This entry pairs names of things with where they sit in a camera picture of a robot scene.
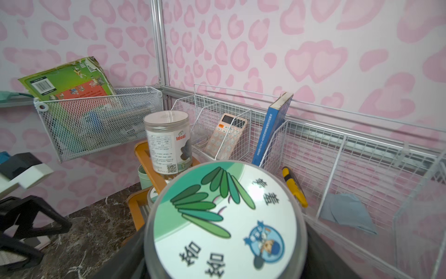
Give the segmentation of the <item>tall white-lid seed jar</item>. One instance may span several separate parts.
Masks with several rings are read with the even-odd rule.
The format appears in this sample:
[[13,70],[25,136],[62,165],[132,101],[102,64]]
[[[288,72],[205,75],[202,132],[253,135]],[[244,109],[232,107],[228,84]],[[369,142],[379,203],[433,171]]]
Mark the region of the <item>tall white-lid seed jar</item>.
[[165,110],[144,117],[149,154],[154,171],[163,175],[181,173],[192,165],[189,115]]

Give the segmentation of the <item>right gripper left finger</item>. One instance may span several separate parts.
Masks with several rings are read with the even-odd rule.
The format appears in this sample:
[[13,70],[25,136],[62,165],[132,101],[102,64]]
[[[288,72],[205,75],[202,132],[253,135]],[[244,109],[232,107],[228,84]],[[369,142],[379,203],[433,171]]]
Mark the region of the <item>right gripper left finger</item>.
[[93,279],[147,279],[148,269],[144,255],[145,227],[143,225],[132,238],[106,262]]

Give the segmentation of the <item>green leaf lid seed jar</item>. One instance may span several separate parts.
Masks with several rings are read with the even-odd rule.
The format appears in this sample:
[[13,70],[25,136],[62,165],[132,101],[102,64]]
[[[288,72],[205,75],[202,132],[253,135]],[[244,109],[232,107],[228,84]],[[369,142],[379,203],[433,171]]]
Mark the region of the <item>green leaf lid seed jar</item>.
[[282,180],[249,163],[215,161],[159,191],[144,252],[153,279],[298,279],[307,231]]

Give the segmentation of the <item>sunflower lid seed jar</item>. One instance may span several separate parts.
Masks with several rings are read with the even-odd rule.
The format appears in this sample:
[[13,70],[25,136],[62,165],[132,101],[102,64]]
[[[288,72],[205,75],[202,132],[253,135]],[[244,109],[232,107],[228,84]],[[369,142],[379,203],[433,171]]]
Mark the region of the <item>sunflower lid seed jar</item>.
[[158,192],[156,191],[154,186],[151,186],[149,188],[148,194],[147,194],[147,200],[148,200],[148,207],[149,209],[152,209],[154,204],[156,203],[158,199]]

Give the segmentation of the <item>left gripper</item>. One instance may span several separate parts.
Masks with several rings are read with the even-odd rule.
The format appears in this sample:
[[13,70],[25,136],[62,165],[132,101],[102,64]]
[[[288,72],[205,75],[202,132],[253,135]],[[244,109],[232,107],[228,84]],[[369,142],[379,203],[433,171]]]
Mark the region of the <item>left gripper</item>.
[[30,189],[53,170],[32,153],[1,153],[1,272],[38,266],[44,253],[25,240],[67,233],[72,223],[43,198],[9,196],[17,188]]

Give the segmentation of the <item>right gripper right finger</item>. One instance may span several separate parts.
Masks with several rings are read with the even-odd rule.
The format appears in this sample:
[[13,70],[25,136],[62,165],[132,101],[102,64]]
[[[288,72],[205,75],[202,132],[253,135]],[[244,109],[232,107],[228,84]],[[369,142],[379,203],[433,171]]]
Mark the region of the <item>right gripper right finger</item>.
[[306,223],[308,248],[302,279],[359,279],[321,236]]

